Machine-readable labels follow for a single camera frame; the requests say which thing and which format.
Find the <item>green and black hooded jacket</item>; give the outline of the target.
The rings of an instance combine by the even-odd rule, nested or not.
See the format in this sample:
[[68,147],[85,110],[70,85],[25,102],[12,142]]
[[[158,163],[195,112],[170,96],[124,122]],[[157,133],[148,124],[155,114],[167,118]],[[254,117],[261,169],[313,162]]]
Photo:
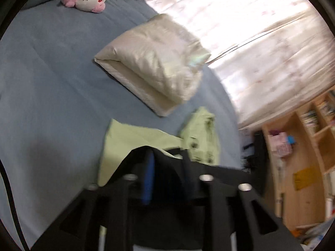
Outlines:
[[178,137],[112,120],[106,133],[100,186],[127,174],[132,242],[162,250],[231,250],[230,206],[247,173],[219,165],[215,115],[195,111]]

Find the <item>black white patterned cloth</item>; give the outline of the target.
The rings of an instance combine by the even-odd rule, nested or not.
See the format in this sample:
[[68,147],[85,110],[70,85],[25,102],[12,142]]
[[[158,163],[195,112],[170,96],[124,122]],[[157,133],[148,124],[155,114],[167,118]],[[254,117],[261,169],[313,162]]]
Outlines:
[[261,130],[254,132],[251,135],[251,141],[247,141],[243,145],[243,153],[247,155],[245,168],[250,172],[252,186],[263,196],[266,191],[267,174],[270,164],[269,153],[265,136]]

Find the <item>yellow paper on shelf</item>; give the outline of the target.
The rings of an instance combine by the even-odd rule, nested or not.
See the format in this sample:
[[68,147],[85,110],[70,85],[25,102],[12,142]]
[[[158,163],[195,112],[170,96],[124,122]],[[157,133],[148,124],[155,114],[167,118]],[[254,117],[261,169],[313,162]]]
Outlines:
[[292,179],[296,191],[305,189],[320,180],[315,166],[309,166],[297,171],[292,175]]

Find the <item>pink mini drawer box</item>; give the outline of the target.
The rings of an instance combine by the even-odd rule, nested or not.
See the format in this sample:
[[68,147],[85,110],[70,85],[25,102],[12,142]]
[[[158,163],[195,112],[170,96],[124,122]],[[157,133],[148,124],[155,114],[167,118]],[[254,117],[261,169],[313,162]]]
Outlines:
[[271,152],[274,155],[284,158],[292,153],[292,146],[285,132],[281,132],[278,135],[268,135],[268,139]]

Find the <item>blue toy on drawers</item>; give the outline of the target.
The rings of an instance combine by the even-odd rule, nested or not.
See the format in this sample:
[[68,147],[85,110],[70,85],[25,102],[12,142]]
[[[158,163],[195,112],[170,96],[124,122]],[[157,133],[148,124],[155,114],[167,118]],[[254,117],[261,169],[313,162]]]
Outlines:
[[296,143],[295,138],[292,135],[287,136],[287,143],[290,145],[294,145]]

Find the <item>wooden shelf unit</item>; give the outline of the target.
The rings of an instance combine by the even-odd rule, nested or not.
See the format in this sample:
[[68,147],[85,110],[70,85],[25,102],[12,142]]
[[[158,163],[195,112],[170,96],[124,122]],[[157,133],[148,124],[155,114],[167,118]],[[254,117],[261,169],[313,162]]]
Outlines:
[[[263,124],[262,131],[270,159],[265,198],[275,215],[296,237],[334,218],[334,88]],[[281,132],[296,141],[284,158],[271,152],[268,139]],[[316,167],[319,182],[296,191],[292,175],[309,166]]]

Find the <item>blue bed blanket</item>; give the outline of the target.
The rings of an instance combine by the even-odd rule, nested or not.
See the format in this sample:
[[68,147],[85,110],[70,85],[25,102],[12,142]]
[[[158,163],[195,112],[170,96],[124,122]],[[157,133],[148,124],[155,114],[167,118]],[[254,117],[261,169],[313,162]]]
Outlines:
[[156,12],[144,0],[107,0],[86,13],[59,0],[20,11],[1,40],[1,161],[32,246],[85,184],[97,179],[112,119],[177,135],[200,106],[216,117],[220,164],[241,168],[237,116],[216,75],[160,118],[111,78],[94,56]]

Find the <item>folded cream puffer jacket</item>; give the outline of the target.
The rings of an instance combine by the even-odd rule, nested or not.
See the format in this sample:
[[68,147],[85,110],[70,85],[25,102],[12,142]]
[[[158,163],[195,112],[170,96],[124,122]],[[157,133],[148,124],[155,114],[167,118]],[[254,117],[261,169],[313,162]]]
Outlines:
[[200,40],[159,14],[112,40],[94,60],[157,116],[190,100],[210,57]]

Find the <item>white floral curtain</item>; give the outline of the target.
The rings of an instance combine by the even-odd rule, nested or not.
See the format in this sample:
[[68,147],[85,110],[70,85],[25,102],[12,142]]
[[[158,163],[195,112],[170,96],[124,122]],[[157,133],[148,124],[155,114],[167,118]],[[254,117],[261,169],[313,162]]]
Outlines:
[[240,128],[334,85],[334,36],[309,0],[145,0],[199,38]]

